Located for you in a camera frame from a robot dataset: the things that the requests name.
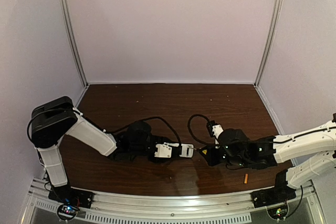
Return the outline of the orange battery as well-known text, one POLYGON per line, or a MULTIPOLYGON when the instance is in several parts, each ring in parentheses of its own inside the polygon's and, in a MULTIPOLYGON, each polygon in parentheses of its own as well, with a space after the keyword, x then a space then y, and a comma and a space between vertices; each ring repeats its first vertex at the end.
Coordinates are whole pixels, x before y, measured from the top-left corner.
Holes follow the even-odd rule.
POLYGON ((244 177, 244 184, 247 184, 248 183, 248 174, 245 174, 245 177, 244 177))

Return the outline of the aluminium corner post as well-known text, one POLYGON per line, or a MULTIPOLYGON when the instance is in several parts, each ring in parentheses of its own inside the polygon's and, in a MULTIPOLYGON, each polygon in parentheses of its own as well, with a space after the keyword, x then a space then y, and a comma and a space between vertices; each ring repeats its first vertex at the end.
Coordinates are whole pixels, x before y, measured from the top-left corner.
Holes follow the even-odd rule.
POLYGON ((69 46, 70 46, 72 57, 75 63, 75 67, 77 69, 79 79, 81 81, 82 86, 86 88, 89 84, 88 84, 85 71, 83 69, 83 65, 80 59, 80 55, 79 55, 79 51, 78 51, 78 47, 77 47, 77 43, 75 39, 74 29, 73 29, 72 22, 71 22, 68 1, 60 0, 60 7, 61 7, 62 16, 63 16, 64 23, 65 23, 66 34, 68 37, 69 46))
POLYGON ((271 15, 271 20, 270 20, 270 24, 269 24, 266 43, 265 43, 265 46, 264 46, 261 62, 260 62, 259 69, 258 69, 258 72, 257 72, 257 76, 256 76, 256 79, 255 79, 255 82, 254 82, 254 87, 256 89, 260 86, 262 77, 263 77, 265 69, 266 69, 267 61, 268 61, 268 58, 270 56, 272 44, 274 42, 274 38, 275 38, 275 35, 276 35, 276 28, 277 28, 278 20, 279 20, 280 14, 281 14, 283 1, 284 0, 274 0, 274 5, 273 5, 273 9, 272 9, 272 15, 271 15))

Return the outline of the right aluminium corner post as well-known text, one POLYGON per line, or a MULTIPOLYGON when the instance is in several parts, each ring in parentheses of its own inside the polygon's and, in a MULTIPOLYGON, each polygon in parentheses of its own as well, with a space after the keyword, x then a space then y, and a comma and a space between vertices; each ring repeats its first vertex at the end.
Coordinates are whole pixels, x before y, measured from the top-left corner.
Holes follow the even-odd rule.
POLYGON ((270 20, 270 24, 269 24, 266 43, 265 43, 265 46, 264 46, 261 62, 260 62, 259 69, 258 69, 258 72, 257 72, 257 76, 256 76, 256 79, 255 79, 255 82, 254 82, 254 87, 256 89, 260 86, 262 77, 263 77, 265 69, 266 69, 267 61, 268 61, 268 58, 270 56, 272 44, 274 42, 274 38, 275 38, 275 35, 276 35, 276 28, 277 28, 278 20, 279 20, 280 14, 281 14, 283 1, 284 0, 274 0, 274 5, 273 5, 273 9, 272 9, 272 15, 271 15, 271 20, 270 20))

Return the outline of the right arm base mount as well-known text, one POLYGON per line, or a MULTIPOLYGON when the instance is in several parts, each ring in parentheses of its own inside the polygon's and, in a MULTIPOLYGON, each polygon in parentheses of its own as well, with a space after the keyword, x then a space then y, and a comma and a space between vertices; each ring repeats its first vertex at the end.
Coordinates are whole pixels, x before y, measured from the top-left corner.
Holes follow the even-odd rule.
POLYGON ((266 207, 268 216, 275 220, 285 220, 290 216, 288 200, 296 198, 296 190, 285 187, 272 187, 251 193, 255 208, 266 207))

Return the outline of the left aluminium corner post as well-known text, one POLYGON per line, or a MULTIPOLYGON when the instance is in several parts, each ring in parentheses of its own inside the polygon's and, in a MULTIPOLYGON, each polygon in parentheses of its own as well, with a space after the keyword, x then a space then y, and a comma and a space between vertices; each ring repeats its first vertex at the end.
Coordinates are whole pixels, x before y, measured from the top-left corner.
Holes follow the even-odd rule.
POLYGON ((74 29, 73 29, 72 22, 71 22, 68 1, 60 0, 60 7, 61 7, 62 16, 63 16, 64 23, 65 23, 66 34, 68 37, 69 46, 70 46, 72 57, 75 63, 75 67, 77 69, 79 79, 81 81, 82 86, 86 88, 89 84, 88 84, 85 71, 83 69, 83 65, 80 59, 80 55, 79 55, 79 51, 78 51, 78 47, 77 47, 77 43, 75 39, 74 29))

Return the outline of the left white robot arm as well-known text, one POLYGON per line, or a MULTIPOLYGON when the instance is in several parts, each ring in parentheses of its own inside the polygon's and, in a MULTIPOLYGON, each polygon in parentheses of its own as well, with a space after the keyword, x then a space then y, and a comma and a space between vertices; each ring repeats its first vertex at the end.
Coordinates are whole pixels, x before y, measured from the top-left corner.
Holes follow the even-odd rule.
POLYGON ((58 198, 68 198, 73 191, 59 150, 59 141, 65 136, 112 161, 133 161, 143 156, 153 163, 165 163, 179 158, 182 152, 178 133, 162 117, 137 120, 108 131, 84 116, 67 96, 34 108, 27 136, 48 175, 51 191, 58 198))

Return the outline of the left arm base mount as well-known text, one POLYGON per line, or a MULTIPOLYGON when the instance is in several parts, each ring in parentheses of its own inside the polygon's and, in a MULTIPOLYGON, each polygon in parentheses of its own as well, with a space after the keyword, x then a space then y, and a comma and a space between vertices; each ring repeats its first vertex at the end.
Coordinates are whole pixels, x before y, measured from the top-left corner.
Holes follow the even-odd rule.
POLYGON ((79 216, 82 210, 91 208, 93 192, 73 188, 61 189, 60 187, 52 187, 48 198, 61 203, 56 209, 56 215, 61 221, 69 222, 79 216))

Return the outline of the aluminium front rail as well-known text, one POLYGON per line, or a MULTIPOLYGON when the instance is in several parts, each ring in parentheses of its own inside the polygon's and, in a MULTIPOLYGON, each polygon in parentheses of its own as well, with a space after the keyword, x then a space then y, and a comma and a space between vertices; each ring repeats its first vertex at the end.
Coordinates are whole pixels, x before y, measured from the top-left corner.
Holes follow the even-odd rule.
POLYGON ((200 196, 135 196, 93 191, 90 208, 80 208, 72 220, 58 218, 61 203, 48 198, 46 181, 34 178, 18 223, 327 223, 312 182, 303 186, 297 210, 277 222, 256 208, 252 190, 200 196))

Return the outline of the white remote control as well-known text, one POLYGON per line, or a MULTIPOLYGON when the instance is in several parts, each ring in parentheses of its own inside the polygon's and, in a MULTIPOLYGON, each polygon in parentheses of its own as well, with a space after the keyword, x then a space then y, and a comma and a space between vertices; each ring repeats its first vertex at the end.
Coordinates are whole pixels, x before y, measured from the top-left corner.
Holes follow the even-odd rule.
POLYGON ((172 150, 172 157, 192 158, 194 146, 192 144, 169 143, 172 150))

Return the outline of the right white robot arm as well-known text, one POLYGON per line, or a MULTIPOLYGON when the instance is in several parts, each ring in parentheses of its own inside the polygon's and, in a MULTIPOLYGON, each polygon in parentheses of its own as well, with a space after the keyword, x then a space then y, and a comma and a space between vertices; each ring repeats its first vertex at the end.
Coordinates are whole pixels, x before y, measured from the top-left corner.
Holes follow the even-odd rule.
POLYGON ((251 141, 241 129, 223 129, 215 121, 207 121, 213 143, 192 144, 163 142, 155 145, 154 156, 171 158, 174 154, 190 158, 194 151, 202 155, 209 166, 225 163, 236 169, 266 169, 290 159, 311 155, 302 164, 286 169, 276 176, 276 190, 294 191, 306 181, 320 176, 335 166, 335 119, 321 126, 290 135, 271 135, 251 141))

